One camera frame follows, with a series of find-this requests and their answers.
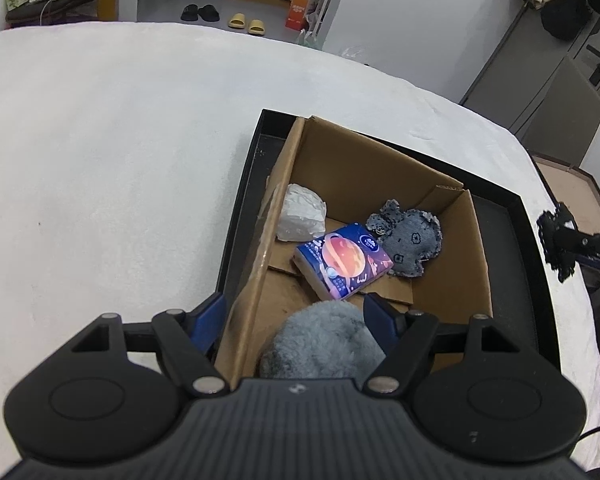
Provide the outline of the grey fluffy plush toy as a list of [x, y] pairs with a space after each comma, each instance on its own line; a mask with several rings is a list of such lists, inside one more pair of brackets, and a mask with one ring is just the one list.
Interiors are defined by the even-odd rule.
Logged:
[[320, 301], [286, 319], [259, 360], [268, 379], [351, 378], [362, 384], [385, 352], [347, 301]]

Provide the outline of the blue tissue packet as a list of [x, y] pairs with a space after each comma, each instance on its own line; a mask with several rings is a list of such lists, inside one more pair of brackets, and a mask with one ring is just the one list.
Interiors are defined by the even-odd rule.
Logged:
[[346, 300], [393, 267], [378, 240], [358, 222], [299, 244], [291, 261], [321, 300]]

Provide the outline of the grey denim octopus toy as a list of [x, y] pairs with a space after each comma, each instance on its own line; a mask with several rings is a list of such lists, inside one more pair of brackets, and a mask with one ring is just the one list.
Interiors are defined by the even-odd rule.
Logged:
[[423, 276], [424, 263], [437, 258], [442, 249], [438, 218], [429, 211], [402, 209], [397, 200], [387, 200], [367, 218], [365, 226], [391, 258], [389, 273], [400, 278]]

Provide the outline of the white paper ball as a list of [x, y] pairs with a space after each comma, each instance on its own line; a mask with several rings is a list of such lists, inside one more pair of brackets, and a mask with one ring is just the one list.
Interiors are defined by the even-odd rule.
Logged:
[[304, 243], [326, 233], [327, 205], [315, 192], [291, 183], [287, 186], [276, 238], [280, 242]]

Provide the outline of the brown cardboard box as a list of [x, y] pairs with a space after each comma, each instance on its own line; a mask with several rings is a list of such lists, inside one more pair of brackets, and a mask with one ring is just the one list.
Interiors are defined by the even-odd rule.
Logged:
[[[230, 313], [215, 364], [231, 385], [255, 375], [283, 322], [318, 300], [359, 304], [374, 292], [445, 323], [491, 312], [478, 218], [462, 182], [321, 118], [267, 110], [258, 130], [283, 143], [271, 160], [250, 159], [264, 180], [252, 202], [237, 205], [227, 242]], [[306, 244], [276, 235], [293, 184], [326, 206], [325, 234]]]

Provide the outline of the framed cork board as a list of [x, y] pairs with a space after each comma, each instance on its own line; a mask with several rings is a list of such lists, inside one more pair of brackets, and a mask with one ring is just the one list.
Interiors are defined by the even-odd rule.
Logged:
[[564, 203], [579, 231], [600, 232], [600, 188], [595, 179], [578, 167], [533, 155], [544, 181], [557, 203]]

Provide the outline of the black shallow tray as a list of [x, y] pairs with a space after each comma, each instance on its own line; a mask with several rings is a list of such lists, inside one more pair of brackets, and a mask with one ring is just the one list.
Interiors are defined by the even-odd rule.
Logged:
[[249, 148], [223, 255], [230, 314], [215, 364], [236, 384], [256, 374], [279, 327], [316, 293], [292, 263], [276, 226], [286, 189], [298, 184], [326, 205], [329, 230], [365, 223], [388, 200], [430, 212], [442, 248], [419, 278], [370, 285], [399, 310], [445, 323], [494, 316], [552, 364], [560, 361], [544, 264], [520, 197], [442, 160], [311, 117], [264, 110]]

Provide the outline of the grey leaning panel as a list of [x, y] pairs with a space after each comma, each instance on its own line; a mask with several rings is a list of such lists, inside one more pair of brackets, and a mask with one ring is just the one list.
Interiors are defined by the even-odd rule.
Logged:
[[579, 167], [599, 125], [600, 94], [567, 55], [521, 143], [532, 154]]

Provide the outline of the white table cloth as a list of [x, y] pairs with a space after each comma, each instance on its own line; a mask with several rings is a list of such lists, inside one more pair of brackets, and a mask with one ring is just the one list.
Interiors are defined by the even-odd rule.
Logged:
[[0, 32], [0, 474], [8, 390], [104, 311], [187, 308], [219, 272], [261, 110], [316, 115], [550, 199], [505, 129], [362, 64], [192, 25]]

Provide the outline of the right yellow slipper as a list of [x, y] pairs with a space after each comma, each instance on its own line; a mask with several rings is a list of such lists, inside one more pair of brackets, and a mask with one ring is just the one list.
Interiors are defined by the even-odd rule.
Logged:
[[251, 20], [247, 29], [247, 32], [251, 36], [264, 37], [266, 34], [265, 24], [261, 20]]

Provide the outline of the yellow slipper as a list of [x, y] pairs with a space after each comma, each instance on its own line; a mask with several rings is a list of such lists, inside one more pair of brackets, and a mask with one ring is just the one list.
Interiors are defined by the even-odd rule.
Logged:
[[247, 32], [251, 36], [264, 37], [266, 34], [265, 24], [261, 20], [251, 20], [247, 29]]
[[244, 29], [246, 27], [246, 17], [243, 13], [234, 14], [227, 22], [231, 29]]

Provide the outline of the left yellow slipper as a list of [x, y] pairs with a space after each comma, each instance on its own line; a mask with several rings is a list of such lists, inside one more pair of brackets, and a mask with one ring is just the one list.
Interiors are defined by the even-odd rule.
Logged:
[[246, 17], [243, 13], [234, 14], [227, 22], [231, 29], [244, 29], [246, 27]]

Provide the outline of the right black slipper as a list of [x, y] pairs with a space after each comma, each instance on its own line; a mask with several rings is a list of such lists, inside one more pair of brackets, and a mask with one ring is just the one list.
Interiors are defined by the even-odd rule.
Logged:
[[216, 23], [220, 20], [220, 12], [212, 4], [206, 4], [198, 9], [198, 16], [201, 20], [208, 23]]

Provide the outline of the black slipper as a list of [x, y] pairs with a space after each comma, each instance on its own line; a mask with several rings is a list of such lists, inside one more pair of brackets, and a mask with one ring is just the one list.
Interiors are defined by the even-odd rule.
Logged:
[[216, 23], [220, 20], [220, 12], [212, 4], [206, 4], [198, 9], [198, 16], [201, 20], [208, 23]]
[[186, 6], [182, 11], [180, 20], [185, 23], [198, 21], [198, 6], [196, 4]]

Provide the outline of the left black slipper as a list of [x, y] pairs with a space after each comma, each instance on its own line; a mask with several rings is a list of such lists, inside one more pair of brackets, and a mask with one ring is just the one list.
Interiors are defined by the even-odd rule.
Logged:
[[198, 6], [196, 4], [186, 6], [182, 11], [180, 20], [185, 23], [198, 21]]

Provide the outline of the orange cardboard box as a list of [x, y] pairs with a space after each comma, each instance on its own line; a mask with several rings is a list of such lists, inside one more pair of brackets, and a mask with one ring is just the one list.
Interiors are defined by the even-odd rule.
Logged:
[[289, 0], [285, 27], [297, 32], [305, 29], [308, 15], [315, 10], [317, 3], [318, 0]]

